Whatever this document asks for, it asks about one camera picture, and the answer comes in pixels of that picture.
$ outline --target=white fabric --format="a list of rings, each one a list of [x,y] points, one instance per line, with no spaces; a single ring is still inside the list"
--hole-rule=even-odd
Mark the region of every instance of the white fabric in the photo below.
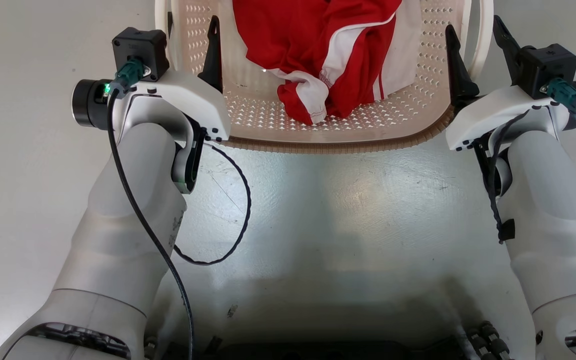
[[[415,82],[421,42],[421,5],[419,0],[403,0],[396,12],[397,20],[392,42],[386,53],[380,76],[372,86],[375,100],[383,100],[388,95]]]
[[[306,107],[310,114],[310,120],[313,124],[321,123],[326,119],[326,98],[329,94],[329,88],[317,77],[304,71],[293,71],[285,73],[278,68],[268,70],[276,77],[288,80],[297,84],[297,96],[301,103]]]
[[[363,30],[388,24],[393,20],[395,14],[396,13],[391,14],[391,16],[383,22],[354,23],[353,25],[348,25],[336,30],[328,43],[328,52],[321,67],[319,79],[329,88],[332,87],[337,79],[346,71],[346,66],[348,65],[348,60],[350,60],[350,55],[353,53],[355,42]]]

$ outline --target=red and white fabric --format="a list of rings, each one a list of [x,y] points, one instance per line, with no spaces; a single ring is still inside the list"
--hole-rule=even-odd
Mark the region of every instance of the red and white fabric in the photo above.
[[[286,80],[288,116],[320,123],[415,80],[419,0],[233,0],[246,57]]]

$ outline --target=floor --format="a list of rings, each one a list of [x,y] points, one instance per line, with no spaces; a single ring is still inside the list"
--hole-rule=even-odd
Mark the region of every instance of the floor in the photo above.
[[[576,2],[505,0],[496,13],[522,45],[576,53]],[[114,72],[110,37],[153,24],[151,1],[0,1],[0,344],[46,300],[109,157],[105,133],[73,121],[71,89]],[[509,84],[497,48],[479,83],[484,93]],[[562,142],[576,161],[576,131]],[[441,135],[361,155],[227,151],[252,189],[246,236],[217,266],[174,259],[199,348],[212,335],[417,347],[487,319],[515,358],[534,357],[534,326],[472,152],[448,151]],[[238,174],[206,152],[187,202],[177,243],[217,258],[244,218]],[[183,341],[169,276],[156,301],[148,332]]]

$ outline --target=table surface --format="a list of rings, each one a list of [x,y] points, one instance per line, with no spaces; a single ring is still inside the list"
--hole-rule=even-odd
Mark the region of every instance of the table surface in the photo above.
[[[559,42],[576,53],[576,3],[548,4],[506,0],[496,13],[522,45]],[[73,86],[114,73],[109,39],[128,26],[152,28],[153,7],[142,0],[0,1],[0,344],[46,300],[110,156],[104,132],[73,120]],[[498,48],[479,83],[483,93],[510,83]],[[576,162],[576,131],[562,142]],[[252,190],[243,242],[209,268],[174,258],[199,348],[212,335],[227,344],[423,346],[487,319],[514,357],[534,356],[530,312],[496,241],[472,152],[448,151],[442,135],[357,155],[226,151]],[[217,258],[244,219],[237,172],[205,152],[186,199],[177,243],[196,259]],[[155,308],[148,333],[185,341],[169,275]]]

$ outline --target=red stripe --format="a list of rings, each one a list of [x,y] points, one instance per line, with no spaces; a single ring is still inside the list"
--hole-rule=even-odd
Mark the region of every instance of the red stripe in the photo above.
[[[379,72],[379,92],[381,92],[381,100],[384,100],[386,96],[384,96],[384,84],[382,84],[382,72]]]

